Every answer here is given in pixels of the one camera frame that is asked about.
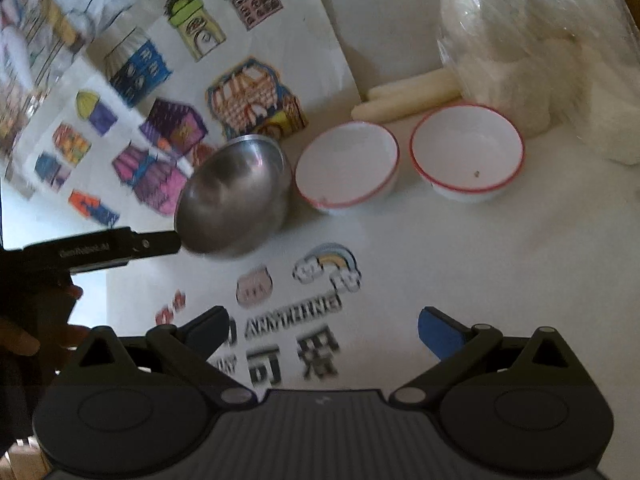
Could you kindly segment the person's left hand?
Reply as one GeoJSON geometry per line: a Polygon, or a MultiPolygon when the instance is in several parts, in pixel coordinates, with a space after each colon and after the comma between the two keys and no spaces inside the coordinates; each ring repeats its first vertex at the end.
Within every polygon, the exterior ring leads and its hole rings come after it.
{"type": "Polygon", "coordinates": [[[82,296],[67,273],[1,285],[1,451],[32,435],[32,413],[90,328],[68,322],[82,296]]]}

